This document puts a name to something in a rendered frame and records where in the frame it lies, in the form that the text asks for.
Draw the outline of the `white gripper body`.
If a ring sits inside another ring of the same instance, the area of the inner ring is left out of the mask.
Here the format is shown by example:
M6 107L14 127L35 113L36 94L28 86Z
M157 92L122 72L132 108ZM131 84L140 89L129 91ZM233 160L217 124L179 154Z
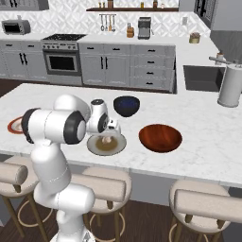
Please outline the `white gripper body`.
M119 125L113 126L109 125L108 126L108 134L110 136L120 136L121 135L121 128Z

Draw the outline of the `chicken drumstick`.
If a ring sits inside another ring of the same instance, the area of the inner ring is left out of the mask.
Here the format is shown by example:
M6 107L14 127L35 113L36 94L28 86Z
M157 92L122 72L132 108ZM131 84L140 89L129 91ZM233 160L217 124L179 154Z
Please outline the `chicken drumstick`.
M101 143L105 147L112 147L114 145L113 138L111 136L103 137Z

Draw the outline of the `dark blue bowl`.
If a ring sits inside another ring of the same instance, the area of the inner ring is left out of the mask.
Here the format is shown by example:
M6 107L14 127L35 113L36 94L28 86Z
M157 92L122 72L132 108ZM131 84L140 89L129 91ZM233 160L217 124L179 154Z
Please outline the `dark blue bowl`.
M114 110L123 117L131 117L138 112L140 100L131 95L122 95L113 101Z

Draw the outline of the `red-brown wooden bowl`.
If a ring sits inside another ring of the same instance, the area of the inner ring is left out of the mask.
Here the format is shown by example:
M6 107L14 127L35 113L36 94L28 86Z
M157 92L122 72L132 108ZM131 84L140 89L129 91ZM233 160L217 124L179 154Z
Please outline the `red-brown wooden bowl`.
M139 131L139 140L151 151L166 153L175 150L182 143L182 135L168 125L151 124Z

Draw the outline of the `grey plate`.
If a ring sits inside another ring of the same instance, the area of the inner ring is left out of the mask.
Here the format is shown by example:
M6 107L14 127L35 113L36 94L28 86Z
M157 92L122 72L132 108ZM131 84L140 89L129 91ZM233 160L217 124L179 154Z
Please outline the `grey plate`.
M111 136L114 142L112 147L105 147L102 145L101 139L103 137L108 136L93 135L87 141L87 148L95 155L112 156L121 152L126 147L127 141L123 135Z

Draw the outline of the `beige round stool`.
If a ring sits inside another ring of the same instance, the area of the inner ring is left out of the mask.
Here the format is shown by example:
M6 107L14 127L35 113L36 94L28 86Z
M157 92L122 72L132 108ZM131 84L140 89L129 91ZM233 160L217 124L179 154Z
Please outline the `beige round stool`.
M115 238L103 240L95 238L97 242L120 242L126 228L125 206L130 199L131 178L128 172L100 167L86 168L82 174L73 174L72 182L92 188L95 193L95 204L91 210L91 218L84 215L85 224L92 229L96 219L101 226L101 217L114 215Z
M50 210L49 215L45 219L41 219L33 198L33 192L38 182L39 180L29 158L12 156L4 162L0 162L0 195L8 208L18 232L21 237L24 237L24 227L32 228L38 226L43 236L43 241L48 242L49 239L43 224L50 218L53 210ZM29 203L31 206L37 221L36 224L25 224L21 220L21 212L15 212L10 200L22 197L27 197L26 203Z
M242 224L242 199L233 198L221 185L178 180L169 191L173 217L168 242L181 242L182 228L196 233L196 242L218 242L232 223Z

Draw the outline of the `grey cupboard run with drawers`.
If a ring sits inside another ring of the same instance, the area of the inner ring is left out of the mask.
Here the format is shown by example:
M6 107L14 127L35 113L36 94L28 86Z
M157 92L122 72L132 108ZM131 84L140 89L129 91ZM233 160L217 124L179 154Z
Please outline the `grey cupboard run with drawers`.
M172 93L176 47L126 43L81 43L83 83Z

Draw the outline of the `steel oven with hob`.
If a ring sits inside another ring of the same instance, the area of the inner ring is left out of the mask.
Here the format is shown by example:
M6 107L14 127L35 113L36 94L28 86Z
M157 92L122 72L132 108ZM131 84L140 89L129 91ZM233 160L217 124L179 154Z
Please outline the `steel oven with hob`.
M42 39L47 78L52 84L81 86L78 40L85 34L53 34Z

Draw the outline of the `red-rimmed plate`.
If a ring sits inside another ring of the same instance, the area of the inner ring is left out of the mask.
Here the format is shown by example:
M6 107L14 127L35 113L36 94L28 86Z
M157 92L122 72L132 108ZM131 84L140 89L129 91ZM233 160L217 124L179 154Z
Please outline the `red-rimmed plate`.
M22 116L15 118L14 120L10 121L8 124L8 131L13 134L22 134Z

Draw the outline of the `grey coffee machine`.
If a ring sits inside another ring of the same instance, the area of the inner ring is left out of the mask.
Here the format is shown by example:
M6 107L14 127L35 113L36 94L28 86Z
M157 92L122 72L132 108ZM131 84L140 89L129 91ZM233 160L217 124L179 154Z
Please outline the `grey coffee machine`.
M150 38L151 18L140 17L138 20L138 39L148 40Z

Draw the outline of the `white paper towel roll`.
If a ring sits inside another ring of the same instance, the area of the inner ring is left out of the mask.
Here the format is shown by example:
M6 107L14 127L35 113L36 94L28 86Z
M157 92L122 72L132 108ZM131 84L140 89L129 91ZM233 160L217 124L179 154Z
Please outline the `white paper towel roll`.
M228 64L221 82L217 103L227 108L239 105L242 93L242 64Z

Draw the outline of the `grey tap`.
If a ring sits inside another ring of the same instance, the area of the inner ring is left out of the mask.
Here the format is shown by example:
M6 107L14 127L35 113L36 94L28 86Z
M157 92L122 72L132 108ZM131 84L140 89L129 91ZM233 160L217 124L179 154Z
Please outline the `grey tap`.
M235 64L236 66L240 65L239 60L233 60L233 61L224 60L224 55L223 55L222 51L219 51L216 54L216 57L210 57L209 60L215 61L215 62L220 62L220 63L225 63L225 64Z

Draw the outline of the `grey toaster oven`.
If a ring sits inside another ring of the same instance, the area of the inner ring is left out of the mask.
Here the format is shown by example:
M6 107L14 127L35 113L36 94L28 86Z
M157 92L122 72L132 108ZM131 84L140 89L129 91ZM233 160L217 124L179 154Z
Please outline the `grey toaster oven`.
M31 31L28 20L5 20L2 27L7 35L26 35Z

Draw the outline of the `rail with hanging tools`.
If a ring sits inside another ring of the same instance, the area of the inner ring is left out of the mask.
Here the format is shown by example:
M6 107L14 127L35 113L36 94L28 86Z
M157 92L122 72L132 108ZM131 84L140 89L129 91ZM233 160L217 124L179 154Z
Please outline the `rail with hanging tools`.
M115 32L115 14L100 14L100 30Z

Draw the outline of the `brown wall shelf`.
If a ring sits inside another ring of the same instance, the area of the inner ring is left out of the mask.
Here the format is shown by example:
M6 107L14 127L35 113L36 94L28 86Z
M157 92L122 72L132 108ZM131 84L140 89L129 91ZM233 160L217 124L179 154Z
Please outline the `brown wall shelf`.
M86 11L142 11L142 12L178 12L179 8L89 8Z

